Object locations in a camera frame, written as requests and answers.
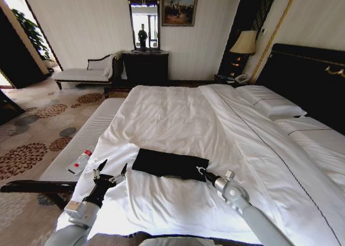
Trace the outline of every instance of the white duvet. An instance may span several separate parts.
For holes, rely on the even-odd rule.
[[[235,181],[295,245],[345,245],[345,198],[284,131],[230,86],[135,87],[99,138],[73,193],[81,201],[92,169],[127,180],[109,189],[89,234],[188,234],[259,243],[210,183],[133,171],[139,148],[210,160],[209,171]],[[63,213],[60,229],[68,225]]]

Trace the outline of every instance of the floral rug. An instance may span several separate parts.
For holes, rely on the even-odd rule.
[[[2,91],[26,112],[0,126],[0,186],[37,180],[105,99],[102,86],[63,83],[59,90],[52,78]],[[41,194],[0,193],[0,245],[44,245],[60,214]]]

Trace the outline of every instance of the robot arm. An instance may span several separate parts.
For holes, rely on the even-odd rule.
[[[107,160],[93,170],[95,186],[90,195],[82,202],[70,201],[65,207],[65,212],[71,217],[72,225],[56,231],[46,242],[45,246],[83,246],[87,245],[87,235],[96,220],[97,212],[102,207],[104,195],[109,188],[125,180],[127,164],[116,176],[100,174]]]
[[[198,167],[201,174],[212,182],[217,189],[217,194],[233,208],[238,210],[248,226],[255,233],[264,246],[293,246],[293,243],[285,234],[258,208],[249,203],[249,195],[246,190],[231,181],[234,173],[230,170],[226,178],[206,172],[204,168]]]

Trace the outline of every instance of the framed mirror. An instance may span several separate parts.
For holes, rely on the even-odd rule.
[[[160,49],[160,0],[128,0],[134,49]]]

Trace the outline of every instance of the painting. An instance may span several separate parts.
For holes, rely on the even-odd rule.
[[[162,0],[162,26],[194,26],[198,0]]]

